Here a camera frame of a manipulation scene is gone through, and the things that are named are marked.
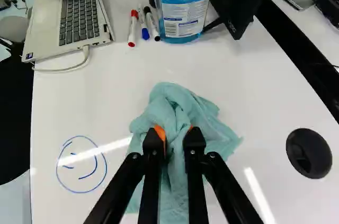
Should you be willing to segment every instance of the laptop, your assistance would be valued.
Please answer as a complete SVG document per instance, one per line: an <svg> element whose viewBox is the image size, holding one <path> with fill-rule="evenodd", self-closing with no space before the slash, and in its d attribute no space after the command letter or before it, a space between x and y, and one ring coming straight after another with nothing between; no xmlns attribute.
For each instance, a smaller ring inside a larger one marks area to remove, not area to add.
<svg viewBox="0 0 339 224"><path fill-rule="evenodd" d="M103 0L34 0L22 61L48 59L113 40Z"/></svg>

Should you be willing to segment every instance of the smiley face drawing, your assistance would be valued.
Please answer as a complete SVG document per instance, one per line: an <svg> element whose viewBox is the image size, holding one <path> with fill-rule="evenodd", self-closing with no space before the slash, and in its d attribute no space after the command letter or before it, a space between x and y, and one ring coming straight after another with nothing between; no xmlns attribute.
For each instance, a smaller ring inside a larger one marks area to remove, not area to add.
<svg viewBox="0 0 339 224"><path fill-rule="evenodd" d="M106 174L105 156L90 138L75 136L63 144L56 175L65 189L73 193L93 191L104 181Z"/></svg>

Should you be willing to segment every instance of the marker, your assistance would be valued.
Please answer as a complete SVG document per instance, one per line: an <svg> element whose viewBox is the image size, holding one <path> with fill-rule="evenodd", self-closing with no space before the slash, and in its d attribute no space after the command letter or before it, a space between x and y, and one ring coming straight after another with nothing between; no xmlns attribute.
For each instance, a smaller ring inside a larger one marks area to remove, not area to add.
<svg viewBox="0 0 339 224"><path fill-rule="evenodd" d="M147 25L145 22L145 16L144 16L144 12L140 9L140 7L141 6L138 7L138 13L139 13L139 21L141 24L141 36L144 40L148 40L149 33L148 33Z"/></svg>
<svg viewBox="0 0 339 224"><path fill-rule="evenodd" d="M157 26L154 23L152 11L150 11L150 8L148 6L146 6L144 8L144 12L146 14L146 21L147 21L148 26L150 27L150 32L151 32L152 36L154 37L154 40L155 41L161 40L160 34L157 30Z"/></svg>
<svg viewBox="0 0 339 224"><path fill-rule="evenodd" d="M136 46L136 29L138 21L138 12L136 10L131 11L131 23L129 25L129 34L127 43L130 47Z"/></svg>

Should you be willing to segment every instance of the red marker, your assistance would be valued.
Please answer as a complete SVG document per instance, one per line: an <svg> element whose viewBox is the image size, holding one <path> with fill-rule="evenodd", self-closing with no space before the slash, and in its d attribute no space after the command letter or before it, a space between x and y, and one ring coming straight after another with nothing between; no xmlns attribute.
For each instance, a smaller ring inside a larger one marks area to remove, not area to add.
<svg viewBox="0 0 339 224"><path fill-rule="evenodd" d="M131 23L129 26L129 34L127 43L130 47L136 46L136 27L138 20L138 12L136 10L131 11Z"/></svg>

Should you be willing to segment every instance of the bottle label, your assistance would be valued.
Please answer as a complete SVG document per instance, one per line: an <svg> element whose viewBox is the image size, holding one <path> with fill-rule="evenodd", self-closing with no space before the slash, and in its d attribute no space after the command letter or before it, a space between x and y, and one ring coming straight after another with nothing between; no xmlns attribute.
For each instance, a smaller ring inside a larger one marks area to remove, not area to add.
<svg viewBox="0 0 339 224"><path fill-rule="evenodd" d="M161 0L165 35L172 38L200 33L209 0Z"/></svg>

